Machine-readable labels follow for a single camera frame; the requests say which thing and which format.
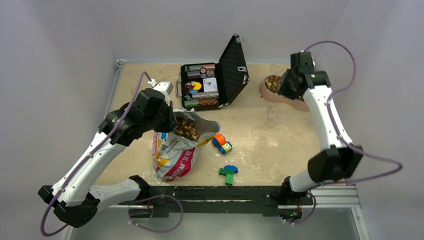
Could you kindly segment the colourful pet food bag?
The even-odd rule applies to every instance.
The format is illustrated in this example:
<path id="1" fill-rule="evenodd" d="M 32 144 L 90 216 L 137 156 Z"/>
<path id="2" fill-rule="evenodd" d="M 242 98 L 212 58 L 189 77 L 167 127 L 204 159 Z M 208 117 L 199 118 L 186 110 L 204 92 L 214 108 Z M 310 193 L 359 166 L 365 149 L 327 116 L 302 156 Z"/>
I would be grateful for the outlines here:
<path id="1" fill-rule="evenodd" d="M 152 165 L 158 179 L 171 182 L 191 171 L 198 153 L 220 131 L 220 124 L 195 111 L 175 109 L 177 127 L 172 132 L 155 132 Z"/>

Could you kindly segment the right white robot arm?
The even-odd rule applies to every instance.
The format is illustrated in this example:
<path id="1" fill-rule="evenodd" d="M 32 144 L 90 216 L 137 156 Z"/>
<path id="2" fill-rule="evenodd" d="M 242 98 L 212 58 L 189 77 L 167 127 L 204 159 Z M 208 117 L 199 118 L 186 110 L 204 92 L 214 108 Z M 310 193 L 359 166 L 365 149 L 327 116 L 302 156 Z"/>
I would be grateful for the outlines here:
<path id="1" fill-rule="evenodd" d="M 286 177 L 278 194 L 284 202 L 294 203 L 311 188 L 350 178 L 363 154 L 355 151 L 331 99 L 331 82 L 325 71 L 315 69 L 308 51 L 293 53 L 290 68 L 282 75 L 278 93 L 291 100 L 303 99 L 315 122 L 320 152 L 301 173 Z"/>

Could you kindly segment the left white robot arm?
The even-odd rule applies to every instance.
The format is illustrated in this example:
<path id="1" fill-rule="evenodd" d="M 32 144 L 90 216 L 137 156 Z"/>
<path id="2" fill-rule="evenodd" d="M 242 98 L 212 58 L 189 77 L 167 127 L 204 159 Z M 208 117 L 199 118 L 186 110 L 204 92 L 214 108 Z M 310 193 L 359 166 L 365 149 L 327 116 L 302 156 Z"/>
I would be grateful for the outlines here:
<path id="1" fill-rule="evenodd" d="M 135 101 L 109 112 L 98 127 L 90 146 L 54 185 L 44 185 L 38 195 L 51 205 L 55 216 L 74 228 L 87 224 L 107 207 L 134 201 L 146 203 L 149 184 L 138 175 L 110 186 L 94 183 L 106 167 L 145 132 L 172 132 L 177 124 L 173 115 L 170 90 L 157 86 L 141 90 Z"/>

